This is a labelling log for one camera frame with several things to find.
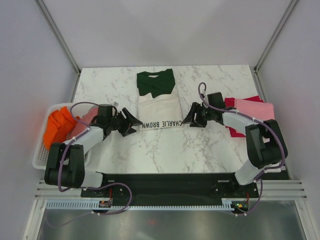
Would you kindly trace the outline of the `cream and green Charlie Brown shirt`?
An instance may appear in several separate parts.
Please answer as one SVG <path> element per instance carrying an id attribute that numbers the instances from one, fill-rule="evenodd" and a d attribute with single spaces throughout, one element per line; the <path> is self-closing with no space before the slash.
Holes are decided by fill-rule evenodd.
<path id="1" fill-rule="evenodd" d="M 136 74 L 137 112 L 141 131 L 181 128 L 182 107 L 173 70 Z"/>

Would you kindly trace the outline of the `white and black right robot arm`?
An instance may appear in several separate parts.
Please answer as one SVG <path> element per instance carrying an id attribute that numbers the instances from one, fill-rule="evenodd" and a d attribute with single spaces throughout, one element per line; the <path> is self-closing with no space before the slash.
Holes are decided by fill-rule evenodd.
<path id="1" fill-rule="evenodd" d="M 229 184 L 233 196 L 242 196 L 248 184 L 257 181 L 266 171 L 284 165 L 288 150 L 276 120 L 262 121 L 226 107 L 221 92 L 207 96 L 201 93 L 200 98 L 202 103 L 192 103 L 183 124 L 204 128 L 208 121 L 215 121 L 245 135 L 248 160 L 234 173 L 236 180 Z"/>

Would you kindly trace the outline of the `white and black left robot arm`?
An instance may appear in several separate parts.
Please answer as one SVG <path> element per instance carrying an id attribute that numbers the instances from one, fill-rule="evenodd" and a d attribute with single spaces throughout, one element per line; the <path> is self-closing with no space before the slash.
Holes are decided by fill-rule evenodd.
<path id="1" fill-rule="evenodd" d="M 125 107 L 118 111 L 110 104 L 101 104 L 83 132 L 62 143 L 53 143 L 48 152 L 44 181 L 57 186 L 59 191 L 88 188 L 99 197 L 106 196 L 110 185 L 103 174 L 86 169 L 88 154 L 93 147 L 104 141 L 113 131 L 123 137 L 136 133 L 133 127 L 141 126 Z"/>

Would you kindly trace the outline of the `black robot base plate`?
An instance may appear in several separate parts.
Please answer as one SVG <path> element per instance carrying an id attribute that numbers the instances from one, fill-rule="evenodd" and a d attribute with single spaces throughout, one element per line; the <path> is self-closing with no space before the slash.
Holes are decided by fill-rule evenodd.
<path id="1" fill-rule="evenodd" d="M 223 198 L 256 198 L 257 185 L 240 186 L 232 173 L 104 174 L 102 190 L 82 190 L 83 198 L 112 198 L 114 206 L 216 206 Z"/>

